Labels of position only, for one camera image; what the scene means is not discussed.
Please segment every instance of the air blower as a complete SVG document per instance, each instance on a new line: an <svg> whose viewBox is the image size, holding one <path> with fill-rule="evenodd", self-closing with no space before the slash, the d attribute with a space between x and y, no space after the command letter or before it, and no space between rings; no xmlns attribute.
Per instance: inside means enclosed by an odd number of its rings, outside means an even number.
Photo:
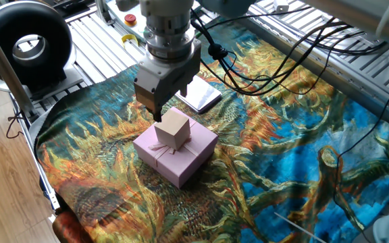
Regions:
<svg viewBox="0 0 389 243"><path fill-rule="evenodd" d="M19 49L19 42L32 35L37 36L37 44L29 51ZM63 68L72 50L72 35L64 19L44 3L15 1L2 5L0 46L31 93L66 78Z"/></svg>

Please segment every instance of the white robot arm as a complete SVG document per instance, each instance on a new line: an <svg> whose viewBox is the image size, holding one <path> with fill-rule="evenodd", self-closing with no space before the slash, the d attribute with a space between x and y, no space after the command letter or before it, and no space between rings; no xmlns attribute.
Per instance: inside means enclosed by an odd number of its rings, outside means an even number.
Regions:
<svg viewBox="0 0 389 243"><path fill-rule="evenodd" d="M199 72L201 42L190 26L194 0L140 0L147 18L144 38L147 53L134 79L136 98L161 121L161 108L179 90L185 97L187 84ZM120 10L130 9L135 0L119 1ZM244 14L255 0L201 0L204 7L225 16Z"/></svg>

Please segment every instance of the colorful fabric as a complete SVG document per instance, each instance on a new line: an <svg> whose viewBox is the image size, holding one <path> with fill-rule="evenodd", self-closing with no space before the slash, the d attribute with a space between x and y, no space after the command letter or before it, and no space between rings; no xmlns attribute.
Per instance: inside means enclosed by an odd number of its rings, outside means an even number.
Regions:
<svg viewBox="0 0 389 243"><path fill-rule="evenodd" d="M211 35L236 52L236 68L247 76L271 75L284 58L241 26L217 27ZM204 45L203 59L223 76ZM275 213L326 242L351 242L389 201L389 124L382 122L337 168L338 154L369 131L376 116L324 81L304 96L279 87L249 97L204 67L199 76L223 99L197 115L174 97L163 112L177 107L219 142L211 160L177 189L133 148L153 123L134 96L136 71L60 100L38 137L37 156L51 185L94 242L311 241ZM315 79L298 67L283 85L303 92Z"/></svg>

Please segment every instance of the red button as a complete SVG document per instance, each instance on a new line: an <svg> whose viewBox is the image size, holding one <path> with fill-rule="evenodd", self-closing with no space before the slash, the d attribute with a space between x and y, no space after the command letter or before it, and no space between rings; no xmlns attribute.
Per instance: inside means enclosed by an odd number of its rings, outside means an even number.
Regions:
<svg viewBox="0 0 389 243"><path fill-rule="evenodd" d="M127 14L126 17L124 17L124 20L129 24L134 24L136 21L136 16L132 14Z"/></svg>

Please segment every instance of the pink box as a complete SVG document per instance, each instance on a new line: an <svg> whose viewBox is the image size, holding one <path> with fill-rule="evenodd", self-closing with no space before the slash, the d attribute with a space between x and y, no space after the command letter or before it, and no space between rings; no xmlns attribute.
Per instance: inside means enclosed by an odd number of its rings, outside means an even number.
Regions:
<svg viewBox="0 0 389 243"><path fill-rule="evenodd" d="M213 153L218 141L217 134L208 130L175 107L172 110L188 117L190 121L191 140L188 140L179 150L172 154L168 146L156 151L149 148L158 144L154 125L150 126L136 140L134 149L139 158L166 177L172 184L181 186Z"/></svg>

